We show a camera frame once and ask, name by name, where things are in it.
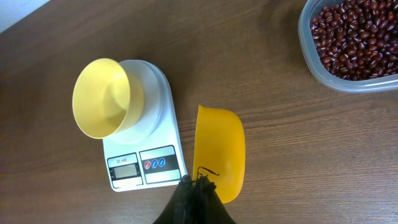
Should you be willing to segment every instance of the wooden table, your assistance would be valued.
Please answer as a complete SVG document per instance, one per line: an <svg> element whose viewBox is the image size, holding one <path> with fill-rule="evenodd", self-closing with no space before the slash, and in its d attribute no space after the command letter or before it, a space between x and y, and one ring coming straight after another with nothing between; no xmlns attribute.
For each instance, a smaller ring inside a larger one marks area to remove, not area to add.
<svg viewBox="0 0 398 224"><path fill-rule="evenodd" d="M398 91L346 94L303 59L305 0L52 0L0 35L0 223L152 223L175 187L115 193L72 115L89 62L139 58L174 95L192 173L199 104L239 115L237 223L398 223Z"/></svg>

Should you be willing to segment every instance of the white scale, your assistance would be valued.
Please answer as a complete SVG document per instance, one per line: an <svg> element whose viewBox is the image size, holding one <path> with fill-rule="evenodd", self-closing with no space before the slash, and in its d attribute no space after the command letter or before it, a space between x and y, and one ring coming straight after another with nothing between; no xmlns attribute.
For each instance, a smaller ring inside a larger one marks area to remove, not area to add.
<svg viewBox="0 0 398 224"><path fill-rule="evenodd" d="M144 90L144 109L131 128L103 139L105 164L116 192L177 185L187 174L166 76L142 60L119 63Z"/></svg>

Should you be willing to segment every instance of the adzuki bean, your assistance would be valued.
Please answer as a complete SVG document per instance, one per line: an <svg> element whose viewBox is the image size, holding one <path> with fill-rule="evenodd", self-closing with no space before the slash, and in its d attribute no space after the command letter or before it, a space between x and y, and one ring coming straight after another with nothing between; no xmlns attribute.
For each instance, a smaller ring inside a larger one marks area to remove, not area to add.
<svg viewBox="0 0 398 224"><path fill-rule="evenodd" d="M398 73L397 0L345 0L325 6L310 30L324 68L360 81Z"/></svg>

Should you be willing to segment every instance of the gray container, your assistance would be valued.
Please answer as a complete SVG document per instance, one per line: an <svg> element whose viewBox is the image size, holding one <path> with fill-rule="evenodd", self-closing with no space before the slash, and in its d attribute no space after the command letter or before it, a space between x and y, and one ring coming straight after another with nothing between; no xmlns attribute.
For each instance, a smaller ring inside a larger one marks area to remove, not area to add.
<svg viewBox="0 0 398 224"><path fill-rule="evenodd" d="M398 89L398 74L363 81L340 79L328 72L322 65L310 30L311 18L318 15L324 6L334 6L343 0L308 0L298 20L298 36L305 61L312 75L322 84L347 93L369 93Z"/></svg>

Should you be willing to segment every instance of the scale button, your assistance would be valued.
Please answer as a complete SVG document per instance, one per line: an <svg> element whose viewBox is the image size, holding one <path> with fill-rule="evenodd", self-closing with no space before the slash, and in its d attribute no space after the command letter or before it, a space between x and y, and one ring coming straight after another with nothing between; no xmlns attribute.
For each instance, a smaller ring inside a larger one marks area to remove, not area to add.
<svg viewBox="0 0 398 224"><path fill-rule="evenodd" d="M157 167L157 160L154 159L154 160L152 161L152 168L156 168L156 167Z"/></svg>
<svg viewBox="0 0 398 224"><path fill-rule="evenodd" d="M165 163L166 161L164 160L164 158L159 159L159 167L163 167Z"/></svg>
<svg viewBox="0 0 398 224"><path fill-rule="evenodd" d="M144 168L145 169L149 169L150 168L150 162L149 161L145 161Z"/></svg>

